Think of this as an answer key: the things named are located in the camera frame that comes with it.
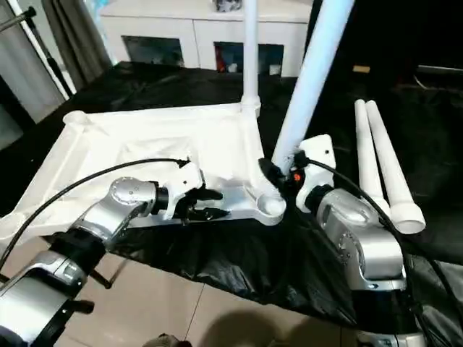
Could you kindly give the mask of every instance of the pipe end cap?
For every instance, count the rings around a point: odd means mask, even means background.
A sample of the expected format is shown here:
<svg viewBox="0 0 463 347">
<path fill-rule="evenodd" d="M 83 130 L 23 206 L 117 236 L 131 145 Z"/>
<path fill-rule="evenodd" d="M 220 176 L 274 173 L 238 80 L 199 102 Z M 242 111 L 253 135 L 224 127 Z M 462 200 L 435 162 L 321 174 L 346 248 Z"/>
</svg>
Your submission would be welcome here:
<svg viewBox="0 0 463 347">
<path fill-rule="evenodd" d="M 402 234 L 417 234 L 426 227 L 420 207 L 413 202 L 391 206 L 391 219 Z"/>
</svg>

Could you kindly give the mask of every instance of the white plastic tray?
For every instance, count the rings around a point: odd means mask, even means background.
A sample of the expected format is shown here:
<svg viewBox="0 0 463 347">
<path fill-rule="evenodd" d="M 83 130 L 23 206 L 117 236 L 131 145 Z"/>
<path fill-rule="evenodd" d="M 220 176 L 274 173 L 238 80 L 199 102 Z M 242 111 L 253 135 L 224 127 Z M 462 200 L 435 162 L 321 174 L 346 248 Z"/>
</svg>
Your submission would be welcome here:
<svg viewBox="0 0 463 347">
<path fill-rule="evenodd" d="M 31 213 L 72 182 L 110 166 L 143 158 L 189 158 L 203 171 L 207 188 L 224 193 L 222 201 L 208 206 L 231 211 L 225 219 L 254 218 L 266 225 L 277 224 L 286 204 L 258 166 L 263 151 L 257 112 L 243 111 L 241 104 L 234 103 L 67 114 L 65 128 L 16 208 L 0 220 L 0 241 L 7 243 Z M 65 231 L 104 197 L 111 182 L 121 176 L 162 183 L 177 169 L 173 163 L 148 163 L 89 181 L 45 209 L 20 242 Z M 136 218 L 131 226 L 160 223 L 160 218 L 152 216 Z"/>
</svg>

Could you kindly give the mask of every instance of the table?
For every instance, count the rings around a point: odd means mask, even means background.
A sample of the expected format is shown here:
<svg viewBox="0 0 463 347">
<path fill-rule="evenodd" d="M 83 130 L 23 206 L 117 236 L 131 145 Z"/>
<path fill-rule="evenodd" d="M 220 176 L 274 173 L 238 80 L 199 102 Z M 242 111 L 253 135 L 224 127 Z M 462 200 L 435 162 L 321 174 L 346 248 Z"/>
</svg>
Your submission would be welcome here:
<svg viewBox="0 0 463 347">
<path fill-rule="evenodd" d="M 293 78 L 260 78 L 263 107 L 258 124 L 267 156 L 276 143 L 294 82 Z M 330 134 L 337 168 L 354 180 L 358 176 L 354 101 L 367 98 L 368 93 L 354 76 L 342 81 L 331 76 L 307 133 Z M 63 129 L 61 120 L 66 113 L 232 103 L 241 94 L 238 74 L 117 65 L 0 151 L 0 215 L 16 205 Z M 463 94 L 404 85 L 377 93 L 375 100 L 415 201 L 428 222 L 427 229 L 413 239 L 439 261 L 462 302 Z M 247 299 L 343 326 L 355 324 L 336 250 L 307 216 L 292 208 L 274 227 L 255 220 L 235 220 L 132 229 L 114 252 Z M 413 260 L 415 296 L 431 330 L 443 341 L 442 346 L 461 345 L 455 308 L 430 266 L 420 257 Z"/>
</svg>

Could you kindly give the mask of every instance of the black cable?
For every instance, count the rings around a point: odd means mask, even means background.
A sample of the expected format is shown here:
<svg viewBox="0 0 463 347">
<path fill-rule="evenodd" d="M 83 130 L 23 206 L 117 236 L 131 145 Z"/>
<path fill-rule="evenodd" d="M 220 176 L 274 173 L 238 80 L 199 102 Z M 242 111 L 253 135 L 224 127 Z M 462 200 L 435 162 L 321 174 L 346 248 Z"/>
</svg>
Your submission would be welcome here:
<svg viewBox="0 0 463 347">
<path fill-rule="evenodd" d="M 405 252 L 404 250 L 404 238 L 401 235 L 401 233 L 397 230 L 396 226 L 390 219 L 390 217 L 387 216 L 387 214 L 384 213 L 384 211 L 379 207 L 379 205 L 368 195 L 363 189 L 361 189 L 359 186 L 357 186 L 351 179 L 349 179 L 347 176 L 343 175 L 342 173 L 338 172 L 336 169 L 321 163 L 316 160 L 308 159 L 307 162 L 309 164 L 313 164 L 315 166 L 318 166 L 320 168 L 324 168 L 327 171 L 330 171 L 334 176 L 340 178 L 342 181 L 344 181 L 345 184 L 347 184 L 352 190 L 356 191 L 361 197 L 363 197 L 367 202 L 378 212 L 379 216 L 381 217 L 386 230 L 388 230 L 397 240 L 399 243 L 399 246 L 402 248 L 402 251 L 404 253 L 404 268 L 405 268 L 405 273 L 406 274 L 411 274 L 411 262 L 409 259 L 409 255 Z M 459 325 L 460 328 L 462 329 L 463 332 L 463 314 L 461 309 L 459 308 L 459 301 L 458 298 L 455 296 L 455 293 L 453 289 L 450 286 L 449 281 L 447 280 L 445 274 L 443 273 L 441 267 L 439 264 L 431 259 L 426 251 L 419 246 L 418 244 L 414 243 L 413 241 L 406 240 L 407 244 L 413 248 L 414 251 L 416 251 L 417 255 L 420 255 L 426 259 L 426 261 L 430 264 L 430 266 L 433 268 L 433 270 L 436 272 L 436 275 L 438 276 L 439 280 L 442 282 L 442 285 L 444 287 L 445 292 L 447 293 L 448 297 L 450 298 L 451 303 L 455 306 L 456 309 L 456 314 L 458 317 Z M 409 290 L 410 296 L 413 298 L 413 291 L 412 291 L 412 283 L 411 283 L 411 276 L 407 276 L 407 288 Z M 424 317 L 422 316 L 422 312 L 415 312 L 415 315 L 417 316 L 417 320 L 420 323 L 420 326 L 423 330 L 423 333 L 425 334 L 425 337 L 428 339 L 429 343 L 434 343 L 434 339 L 431 337 L 432 333 L 429 331 L 428 326 L 425 324 Z"/>
<path fill-rule="evenodd" d="M 81 185 L 82 183 L 85 183 L 87 181 L 90 181 L 91 179 L 95 179 L 96 177 L 102 176 L 104 174 L 107 174 L 109 172 L 119 170 L 120 168 L 126 168 L 128 166 L 133 166 L 133 165 L 139 165 L 139 164 L 144 164 L 144 163 L 176 163 L 179 166 L 183 166 L 184 164 L 187 163 L 187 160 L 180 160 L 180 159 L 170 159 L 170 158 L 151 158 L 151 159 L 142 159 L 142 160 L 135 160 L 135 161 L 130 161 L 128 163 L 123 163 L 119 165 L 112 166 L 110 168 L 106 168 L 102 171 L 95 172 L 87 177 L 84 177 L 83 179 L 80 179 L 79 181 L 74 182 L 73 184 L 69 185 L 68 187 L 64 188 L 60 192 L 56 193 L 53 197 L 45 201 L 35 212 L 29 216 L 29 218 L 21 225 L 21 227 L 18 229 L 17 233 L 13 236 L 12 240 L 9 242 L 8 246 L 6 247 L 3 255 L 0 258 L 0 271 L 5 265 L 5 262 L 7 262 L 9 255 L 11 254 L 14 246 L 20 239 L 20 237 L 24 234 L 26 228 L 34 221 L 34 219 L 43 211 L 45 210 L 49 205 L 51 205 L 53 202 L 57 201 L 60 197 L 65 195 L 67 192 L 70 190 L 74 189 L 75 187 Z"/>
</svg>

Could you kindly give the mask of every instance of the white pipe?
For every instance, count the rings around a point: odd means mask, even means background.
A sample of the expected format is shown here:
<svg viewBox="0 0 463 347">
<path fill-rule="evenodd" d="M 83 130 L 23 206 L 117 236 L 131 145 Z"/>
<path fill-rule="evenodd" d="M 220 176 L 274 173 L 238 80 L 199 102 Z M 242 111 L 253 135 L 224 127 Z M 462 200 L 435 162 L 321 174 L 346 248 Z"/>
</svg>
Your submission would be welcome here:
<svg viewBox="0 0 463 347">
<path fill-rule="evenodd" d="M 391 204 L 391 219 L 401 233 L 419 233 L 426 227 L 425 218 L 420 207 L 413 202 L 378 106 L 373 100 L 368 101 L 366 106 L 384 184 Z"/>
<path fill-rule="evenodd" d="M 258 0 L 244 0 L 245 44 L 243 74 L 243 106 L 260 105 L 258 92 Z"/>
<path fill-rule="evenodd" d="M 373 147 L 364 100 L 355 101 L 354 107 L 360 188 L 365 190 L 373 201 L 383 209 L 384 213 L 390 216 L 391 210 L 387 201 L 384 200 L 383 189 L 381 188 L 375 148 Z"/>
<path fill-rule="evenodd" d="M 272 161 L 284 175 L 305 137 L 354 0 L 323 0 Z"/>
</svg>

